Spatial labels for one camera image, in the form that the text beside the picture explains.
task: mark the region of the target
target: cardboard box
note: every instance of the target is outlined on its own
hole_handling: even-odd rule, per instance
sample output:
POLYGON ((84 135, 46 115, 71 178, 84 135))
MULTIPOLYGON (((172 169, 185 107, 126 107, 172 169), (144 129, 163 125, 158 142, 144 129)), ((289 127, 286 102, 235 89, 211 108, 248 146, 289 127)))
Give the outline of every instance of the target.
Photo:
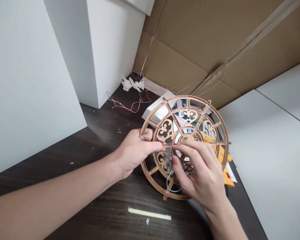
MULTIPOLYGON (((156 0, 144 23, 133 71, 160 86, 190 94, 210 72, 226 63, 245 40, 282 4, 298 0, 156 0)), ((300 63, 300 6, 257 44, 245 51, 225 75, 195 96, 215 108, 228 104, 300 63)))

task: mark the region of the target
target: dark wooden table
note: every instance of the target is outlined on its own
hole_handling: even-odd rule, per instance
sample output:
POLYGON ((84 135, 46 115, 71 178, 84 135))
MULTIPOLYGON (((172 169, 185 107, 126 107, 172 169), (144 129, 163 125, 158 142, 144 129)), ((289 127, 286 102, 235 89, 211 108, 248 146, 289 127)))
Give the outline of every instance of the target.
MULTIPOLYGON (((119 87, 113 96, 127 107, 139 100, 134 89, 125 92, 119 87)), ((156 100, 157 96, 151 93, 150 98, 156 100)), ((81 104, 88 127, 0 173, 0 195, 68 173, 108 155, 131 129, 142 127, 141 116, 149 105, 141 104, 134 114, 112 108, 110 100, 99 110, 81 104)), ((250 240, 267 239, 233 163, 231 167, 238 183, 229 189, 229 199, 242 226, 250 240)), ((205 217, 187 201, 163 201, 138 166, 131 176, 110 187, 47 239, 168 238, 211 239, 211 232, 205 217), (147 217, 128 213, 128 207, 169 214, 172 220, 150 218, 146 225, 147 217)))

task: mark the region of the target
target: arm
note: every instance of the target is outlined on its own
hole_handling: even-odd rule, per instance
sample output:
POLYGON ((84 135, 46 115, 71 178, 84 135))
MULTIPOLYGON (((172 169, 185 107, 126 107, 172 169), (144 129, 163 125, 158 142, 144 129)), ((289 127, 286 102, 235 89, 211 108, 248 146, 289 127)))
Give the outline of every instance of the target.
POLYGON ((93 199, 128 177, 160 142, 132 130, 105 158, 57 178, 0 197, 0 239, 44 239, 93 199))
POLYGON ((211 144, 186 140, 173 148, 190 158, 195 175, 185 174, 177 156, 172 157, 173 170, 182 189, 205 210, 214 239, 247 240, 226 197, 222 166, 211 144))

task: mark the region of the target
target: left hand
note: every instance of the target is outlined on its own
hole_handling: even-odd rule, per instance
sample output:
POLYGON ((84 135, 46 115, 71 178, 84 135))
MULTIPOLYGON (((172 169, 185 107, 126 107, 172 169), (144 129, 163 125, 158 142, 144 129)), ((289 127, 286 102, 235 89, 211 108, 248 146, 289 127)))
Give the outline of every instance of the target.
POLYGON ((153 135, 151 129, 147 128, 142 136, 140 132, 141 129, 131 130, 114 152, 118 156, 122 179, 127 178, 149 154, 164 151, 161 142, 151 141, 153 135))

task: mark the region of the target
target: white panel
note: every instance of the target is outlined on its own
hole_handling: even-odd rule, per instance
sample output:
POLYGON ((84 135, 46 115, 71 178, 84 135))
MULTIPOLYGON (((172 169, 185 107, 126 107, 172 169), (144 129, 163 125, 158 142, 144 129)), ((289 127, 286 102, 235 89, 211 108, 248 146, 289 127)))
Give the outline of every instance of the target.
POLYGON ((0 172, 86 127, 42 0, 0 0, 0 172))
POLYGON ((132 6, 136 7, 140 11, 144 12, 148 16, 150 16, 154 0, 124 0, 127 3, 130 3, 132 6))
POLYGON ((146 14, 122 0, 87 0, 99 107, 132 71, 146 14))
POLYGON ((300 120, 300 64, 257 90, 300 120))
POLYGON ((300 240, 300 122, 256 90, 218 111, 269 240, 300 240))
POLYGON ((44 0, 79 102, 98 108, 87 1, 44 0))

